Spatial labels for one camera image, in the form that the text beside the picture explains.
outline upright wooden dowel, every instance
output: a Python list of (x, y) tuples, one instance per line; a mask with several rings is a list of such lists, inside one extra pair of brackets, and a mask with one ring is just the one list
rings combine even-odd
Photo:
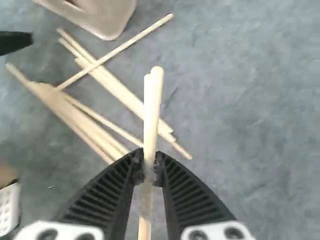
[[(80, 59), (80, 58), (76, 58), (75, 62), (81, 66), (82, 68), (84, 68), (85, 66), (87, 66), (88, 61), (86, 61), (85, 59)], [(107, 89), (110, 93), (114, 93), (115, 90), (110, 87), (109, 84), (106, 83), (106, 81), (104, 81), (104, 75), (101, 72), (98, 72), (95, 70), (91, 71), (89, 73), (98, 83), (100, 83), (105, 89)], [(144, 119), (144, 105), (142, 104), (142, 108), (135, 108), (135, 106), (132, 104), (132, 101), (130, 101), (129, 99), (126, 98), (126, 94), (125, 93), (115, 93), (113, 94), (115, 97), (119, 97), (122, 99), (122, 103), (125, 104), (131, 111), (133, 111), (138, 117), (140, 117), (142, 120)], [(159, 135), (161, 137), (163, 137), (168, 143), (173, 143), (175, 142), (177, 139), (172, 136), (169, 132), (164, 131), (162, 128), (159, 127)]]
[(138, 240), (151, 239), (153, 173), (163, 80), (164, 71), (159, 66), (153, 67), (151, 73), (144, 77), (143, 156), (145, 178), (141, 185), (142, 206), (139, 217)]
[[(58, 41), (61, 43), (67, 50), (69, 50), (74, 56), (81, 59), (83, 62), (88, 61), (89, 66), (91, 63), (94, 63), (96, 59), (87, 52), (72, 36), (66, 33), (62, 28), (58, 28), (57, 32), (64, 38), (60, 38)], [(95, 69), (95, 72), (100, 72), (101, 74), (107, 77), (106, 83), (114, 89), (115, 96), (122, 101), (118, 96), (119, 93), (123, 93), (125, 98), (128, 99), (130, 104), (134, 106), (137, 111), (143, 112), (143, 103), (141, 100), (134, 95), (124, 84), (120, 82), (110, 71), (108, 71), (104, 66), (99, 66)], [(174, 130), (161, 118), (159, 119), (159, 128), (162, 128), (164, 132), (172, 133)]]
[(74, 83), (75, 81), (77, 81), (79, 78), (83, 77), (84, 75), (86, 75), (87, 73), (91, 72), (92, 70), (96, 69), (97, 67), (99, 67), (101, 64), (103, 64), (104, 62), (106, 62), (107, 60), (109, 60), (110, 58), (114, 57), (115, 55), (117, 55), (118, 53), (120, 53), (121, 51), (125, 50), (126, 48), (128, 48), (129, 46), (131, 46), (132, 44), (134, 44), (135, 42), (137, 42), (138, 40), (142, 39), (144, 36), (148, 35), (149, 33), (151, 33), (153, 30), (159, 28), (160, 26), (162, 26), (163, 24), (165, 24), (166, 22), (168, 22), (170, 19), (172, 19), (174, 17), (174, 15), (172, 13), (166, 15), (165, 17), (163, 17), (162, 19), (160, 19), (159, 21), (155, 22), (153, 25), (151, 25), (150, 27), (148, 27), (147, 29), (143, 30), (142, 32), (140, 32), (139, 34), (137, 34), (136, 36), (134, 36), (133, 38), (131, 38), (129, 41), (125, 42), (124, 44), (120, 45), (119, 47), (117, 47), (116, 49), (112, 50), (111, 52), (109, 52), (107, 55), (103, 56), (102, 58), (100, 58), (98, 61), (96, 61), (95, 63), (93, 63), (92, 65), (88, 66), (87, 68), (83, 69), (82, 71), (78, 72), (77, 74), (75, 74), (74, 76), (70, 77), (69, 79), (67, 79), (65, 82), (61, 83), (57, 89), (58, 90), (62, 90), (64, 88), (66, 88), (67, 86), (69, 86), (70, 84)]

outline black object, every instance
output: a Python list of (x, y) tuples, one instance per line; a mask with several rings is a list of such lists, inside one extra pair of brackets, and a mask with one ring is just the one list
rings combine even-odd
[(0, 31), (0, 56), (6, 55), (33, 43), (32, 34), (20, 31)]
[[(123, 240), (135, 185), (143, 182), (143, 150), (136, 149), (87, 183), (53, 221), (99, 227), (105, 239)], [(169, 240), (186, 227), (236, 218), (222, 201), (178, 161), (158, 151), (155, 186), (163, 190)]]

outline white plastic container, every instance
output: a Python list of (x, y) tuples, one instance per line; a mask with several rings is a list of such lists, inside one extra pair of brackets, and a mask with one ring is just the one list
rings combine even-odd
[(137, 6), (137, 0), (33, 1), (107, 41), (121, 35)]
[(0, 237), (9, 234), (19, 224), (20, 183), (0, 189)]

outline bolt hole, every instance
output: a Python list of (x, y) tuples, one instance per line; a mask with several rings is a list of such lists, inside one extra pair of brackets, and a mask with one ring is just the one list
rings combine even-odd
[(203, 231), (196, 230), (189, 234), (189, 240), (208, 240), (208, 237)]
[(92, 234), (86, 233), (79, 236), (76, 240), (95, 240), (95, 237)]
[(56, 236), (58, 235), (57, 230), (55, 229), (48, 229), (40, 233), (36, 240), (55, 240)]
[(238, 228), (228, 227), (224, 234), (227, 239), (244, 239), (244, 234)]

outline beige object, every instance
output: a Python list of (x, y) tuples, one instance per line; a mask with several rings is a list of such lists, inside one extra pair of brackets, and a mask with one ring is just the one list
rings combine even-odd
[(151, 239), (153, 173), (163, 82), (164, 70), (159, 66), (153, 67), (151, 73), (144, 76), (143, 157), (145, 177), (141, 184), (143, 196), (138, 240)]
[(138, 40), (142, 39), (144, 36), (148, 35), (153, 30), (159, 28), (160, 26), (162, 26), (163, 24), (168, 22), (173, 17), (174, 17), (174, 15), (172, 13), (170, 13), (170, 14), (166, 15), (165, 17), (161, 18), (159, 21), (155, 22), (150, 27), (148, 27), (145, 30), (143, 30), (142, 32), (138, 33), (136, 36), (134, 36), (130, 40), (126, 41), (125, 43), (123, 43), (122, 45), (118, 46), (117, 48), (115, 48), (114, 50), (112, 50), (111, 52), (109, 52), (108, 54), (106, 54), (105, 56), (103, 56), (102, 58), (100, 58), (99, 60), (94, 62), (93, 64), (89, 65), (88, 67), (86, 67), (82, 71), (78, 72), (74, 76), (70, 77), (69, 79), (67, 79), (66, 81), (61, 83), (59, 86), (57, 86), (57, 89), (58, 90), (62, 90), (64, 88), (66, 88), (67, 86), (69, 86), (70, 84), (74, 83), (79, 78), (82, 78), (84, 75), (88, 74), (92, 70), (96, 69), (101, 64), (105, 63), (106, 61), (108, 61), (109, 59), (111, 59), (112, 57), (117, 55), (118, 53), (120, 53), (123, 50), (125, 50), (126, 48), (130, 47), (132, 44), (134, 44)]
[(124, 31), (137, 0), (34, 0), (102, 40), (114, 40)]

